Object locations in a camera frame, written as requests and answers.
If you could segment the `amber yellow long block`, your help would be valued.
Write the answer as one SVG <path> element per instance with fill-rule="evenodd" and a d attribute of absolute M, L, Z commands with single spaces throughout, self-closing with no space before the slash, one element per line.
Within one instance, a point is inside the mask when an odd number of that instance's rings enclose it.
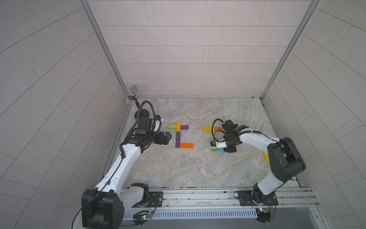
<path fill-rule="evenodd" d="M 181 122 L 177 121 L 176 122 L 176 132 L 180 132 L 181 131 Z"/>

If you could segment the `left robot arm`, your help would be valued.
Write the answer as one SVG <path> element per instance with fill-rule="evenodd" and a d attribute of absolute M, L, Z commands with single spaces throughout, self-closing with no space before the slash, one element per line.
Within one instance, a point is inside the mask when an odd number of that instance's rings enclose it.
<path fill-rule="evenodd" d="M 82 225 L 88 229 L 118 229 L 124 213 L 134 205 L 149 203 L 147 184 L 133 183 L 126 192 L 122 187 L 136 160 L 151 145 L 168 145 L 172 135 L 160 130 L 163 118 L 138 118 L 132 131 L 119 145 L 120 156 L 94 189 L 82 195 Z"/>

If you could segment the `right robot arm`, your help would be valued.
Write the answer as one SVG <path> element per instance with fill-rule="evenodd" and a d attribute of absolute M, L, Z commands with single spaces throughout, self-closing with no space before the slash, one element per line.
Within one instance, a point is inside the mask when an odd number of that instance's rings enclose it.
<path fill-rule="evenodd" d="M 247 126 L 239 126 L 231 120 L 222 123 L 223 140 L 215 140 L 212 146 L 224 152 L 235 153 L 236 146 L 246 143 L 268 155 L 271 171 L 253 186 L 252 200 L 262 205 L 279 187 L 306 169 L 306 164 L 292 139 L 269 137 Z"/>

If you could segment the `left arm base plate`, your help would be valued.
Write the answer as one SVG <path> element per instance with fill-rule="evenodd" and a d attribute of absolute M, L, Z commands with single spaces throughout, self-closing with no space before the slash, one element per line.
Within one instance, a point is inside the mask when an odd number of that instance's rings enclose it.
<path fill-rule="evenodd" d="M 161 191 L 158 192 L 149 192 L 149 197 L 146 203 L 137 203 L 133 207 L 134 208 L 154 208 L 161 207 L 163 202 L 164 193 Z"/>

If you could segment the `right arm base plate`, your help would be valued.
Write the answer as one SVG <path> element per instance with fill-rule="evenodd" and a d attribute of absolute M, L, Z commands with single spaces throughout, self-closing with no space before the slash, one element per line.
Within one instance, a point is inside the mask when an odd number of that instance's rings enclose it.
<path fill-rule="evenodd" d="M 274 192 L 269 195 L 262 195 L 256 190 L 240 190 L 233 193 L 233 197 L 238 199 L 240 206 L 277 206 L 278 200 Z"/>

